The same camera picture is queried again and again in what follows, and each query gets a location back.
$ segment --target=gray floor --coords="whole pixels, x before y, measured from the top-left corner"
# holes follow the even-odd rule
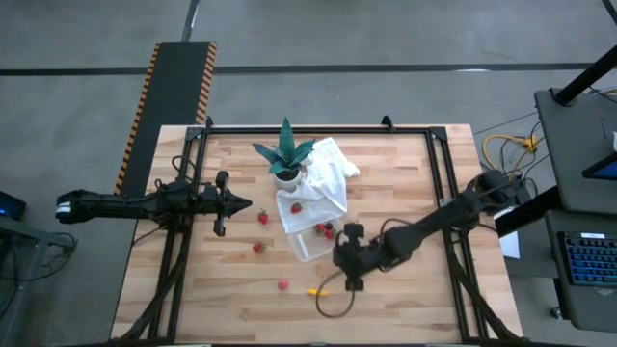
[[[178,41],[188,0],[0,0],[0,68],[142,67],[152,46]],[[201,1],[192,40],[219,43],[217,66],[293,64],[570,63],[596,60],[617,27],[595,0]],[[215,76],[208,112],[220,124],[470,123],[474,130],[534,110],[533,92],[579,71]],[[143,82],[140,76],[0,77],[0,190],[29,203],[26,221],[70,231],[67,268],[37,283],[22,345],[109,336],[134,223],[72,227],[53,218],[74,188],[111,192]],[[596,86],[617,85],[611,73]],[[477,136],[525,135],[529,117]],[[490,152],[496,157],[498,145]],[[516,155],[508,152],[513,165]],[[539,155],[546,153],[541,148]],[[532,174],[553,183],[550,162]],[[613,334],[547,316],[549,280],[512,278],[525,335],[606,346]]]

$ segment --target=hazard stripe tape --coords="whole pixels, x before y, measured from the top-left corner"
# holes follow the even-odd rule
[[[212,72],[214,70],[215,60],[216,43],[210,43],[208,44],[208,53],[205,58],[200,97],[197,101],[197,113],[195,114],[195,123],[199,125],[205,124],[205,109],[208,107],[208,100],[210,99],[210,86],[212,85]]]
[[[122,184],[124,183],[124,176],[126,175],[126,168],[128,167],[128,159],[130,159],[131,152],[133,151],[133,144],[135,143],[135,135],[137,134],[137,128],[139,127],[139,122],[142,119],[142,112],[144,111],[144,105],[146,103],[146,94],[148,93],[150,77],[152,76],[152,73],[154,72],[154,64],[156,64],[156,57],[158,56],[158,48],[159,48],[159,44],[156,44],[154,46],[154,51],[152,51],[152,57],[150,58],[150,65],[148,66],[148,71],[146,72],[146,80],[144,81],[144,87],[142,88],[142,93],[139,97],[137,112],[135,113],[135,119],[133,120],[133,124],[131,126],[131,132],[128,135],[128,141],[126,142],[126,148],[124,150],[124,156],[122,158],[120,172],[118,173],[118,180],[116,180],[116,188],[114,189],[115,195],[120,194],[121,189],[122,189]]]

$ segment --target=white pot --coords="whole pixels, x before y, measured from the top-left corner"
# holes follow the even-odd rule
[[[305,160],[303,160],[300,164],[310,166],[312,164],[312,153],[309,153]]]
[[[283,189],[289,193],[296,190],[296,187],[302,181],[302,170],[298,170],[298,174],[291,180],[283,181],[279,179],[275,174],[272,175],[274,177],[274,185],[279,189]]]

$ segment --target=blue keyboard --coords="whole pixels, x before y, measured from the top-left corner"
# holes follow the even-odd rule
[[[617,286],[617,239],[582,238],[569,234],[563,233],[560,239],[570,283]]]

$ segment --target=clear plastic container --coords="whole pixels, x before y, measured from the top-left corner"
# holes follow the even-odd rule
[[[343,230],[344,223],[349,223],[347,221],[343,222],[343,220],[345,218],[335,218],[324,221],[323,224],[332,223],[336,234]],[[298,259],[305,262],[328,254],[335,246],[334,238],[327,238],[313,227],[287,235],[287,238]]]

